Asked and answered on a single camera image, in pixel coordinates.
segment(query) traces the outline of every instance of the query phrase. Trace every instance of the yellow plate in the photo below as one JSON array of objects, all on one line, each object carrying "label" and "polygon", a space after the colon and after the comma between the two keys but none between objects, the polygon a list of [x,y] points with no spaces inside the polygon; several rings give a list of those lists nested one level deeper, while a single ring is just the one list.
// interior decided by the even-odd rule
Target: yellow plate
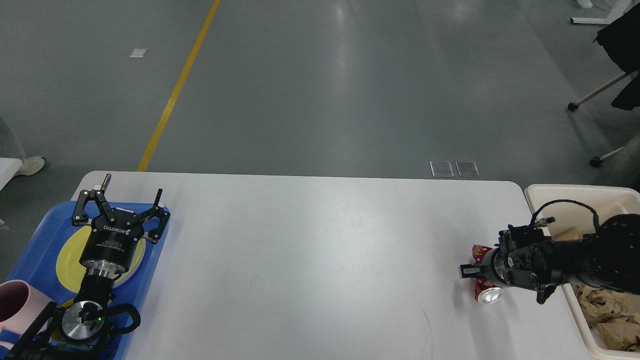
[{"label": "yellow plate", "polygon": [[[74,293],[77,293],[80,290],[80,284],[82,283],[82,278],[86,272],[86,268],[80,265],[79,261],[80,255],[82,255],[82,251],[84,250],[86,241],[89,239],[90,233],[91,227],[83,226],[80,230],[71,235],[64,246],[62,246],[62,249],[58,254],[58,260],[56,261],[56,274],[58,275],[58,280],[62,286]],[[142,262],[142,257],[145,254],[145,247],[145,240],[141,239],[138,241],[138,246],[136,247],[136,252],[133,255],[133,261],[131,261],[129,271],[122,274],[122,276],[115,281],[113,286],[114,288],[117,288],[136,273],[136,270]]]}]

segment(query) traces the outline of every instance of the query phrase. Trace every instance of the chair wheel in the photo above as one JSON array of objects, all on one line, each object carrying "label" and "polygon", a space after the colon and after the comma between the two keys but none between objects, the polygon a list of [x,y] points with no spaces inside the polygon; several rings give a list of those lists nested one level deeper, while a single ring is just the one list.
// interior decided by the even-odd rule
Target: chair wheel
[{"label": "chair wheel", "polygon": [[600,167],[600,165],[602,165],[602,160],[600,160],[599,157],[594,156],[593,158],[591,158],[591,160],[589,160],[589,165],[591,165],[592,167]]}]

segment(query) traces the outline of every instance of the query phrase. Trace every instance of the white table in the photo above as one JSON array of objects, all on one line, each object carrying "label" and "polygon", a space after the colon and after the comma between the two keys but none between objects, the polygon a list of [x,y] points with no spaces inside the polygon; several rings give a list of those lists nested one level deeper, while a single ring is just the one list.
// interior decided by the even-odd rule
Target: white table
[{"label": "white table", "polygon": [[616,19],[624,15],[625,10],[631,4],[631,0],[616,0],[616,3],[611,7],[611,11],[604,19],[594,17],[572,17],[572,24],[597,24],[597,25],[609,25]]},{"label": "white table", "polygon": [[112,174],[109,201],[172,212],[127,360],[591,359],[562,291],[482,306],[459,278],[529,221],[514,183]]}]

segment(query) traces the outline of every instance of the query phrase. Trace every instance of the yellow floor line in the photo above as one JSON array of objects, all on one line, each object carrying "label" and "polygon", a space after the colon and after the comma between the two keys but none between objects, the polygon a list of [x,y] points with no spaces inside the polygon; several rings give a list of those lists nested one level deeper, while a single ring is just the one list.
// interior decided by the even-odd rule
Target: yellow floor line
[{"label": "yellow floor line", "polygon": [[166,122],[169,120],[169,116],[171,116],[171,112],[173,111],[173,106],[175,105],[175,102],[178,100],[178,96],[180,96],[180,91],[182,91],[182,86],[184,85],[185,80],[187,80],[187,76],[189,76],[189,71],[191,70],[193,61],[196,59],[196,56],[198,55],[198,51],[200,50],[200,46],[202,45],[204,36],[207,34],[209,25],[211,25],[211,21],[213,20],[213,15],[216,14],[218,5],[220,5],[220,0],[215,0],[215,2],[213,2],[213,5],[211,6],[211,10],[209,10],[209,14],[207,15],[207,20],[205,20],[204,24],[202,25],[202,29],[200,29],[200,33],[198,34],[198,38],[196,39],[195,44],[193,44],[193,48],[191,49],[189,58],[187,58],[187,62],[184,64],[184,67],[182,68],[182,72],[180,73],[178,82],[176,82],[175,86],[173,87],[173,92],[171,93],[171,97],[169,97],[169,101],[166,103],[166,106],[164,107],[162,116],[160,116],[160,121],[158,121],[158,125],[156,126],[156,130],[154,131],[153,135],[151,135],[151,140],[149,140],[149,143],[147,144],[145,153],[142,154],[142,159],[140,159],[140,163],[138,164],[138,168],[136,169],[136,171],[145,171],[147,169],[147,166],[149,165],[151,156],[153,156],[154,150],[156,149],[156,146],[158,144],[158,140],[160,140],[160,136],[162,136],[162,132],[164,131]]}]

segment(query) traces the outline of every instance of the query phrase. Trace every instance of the chair leg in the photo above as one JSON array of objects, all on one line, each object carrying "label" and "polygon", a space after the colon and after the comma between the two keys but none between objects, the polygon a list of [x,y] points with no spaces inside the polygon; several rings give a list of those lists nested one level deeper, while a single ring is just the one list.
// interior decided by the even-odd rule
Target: chair leg
[{"label": "chair leg", "polygon": [[616,76],[615,78],[611,79],[609,82],[607,82],[606,84],[602,85],[601,87],[597,88],[596,90],[593,90],[592,92],[588,93],[585,97],[579,99],[576,102],[570,102],[569,105],[567,105],[567,109],[569,109],[569,111],[575,111],[578,109],[578,107],[582,104],[584,104],[585,102],[587,102],[590,98],[598,95],[599,93],[603,92],[604,90],[607,90],[608,88],[612,87],[613,84],[619,82],[620,80],[626,78],[628,75],[625,74],[624,72],[618,76]]}]

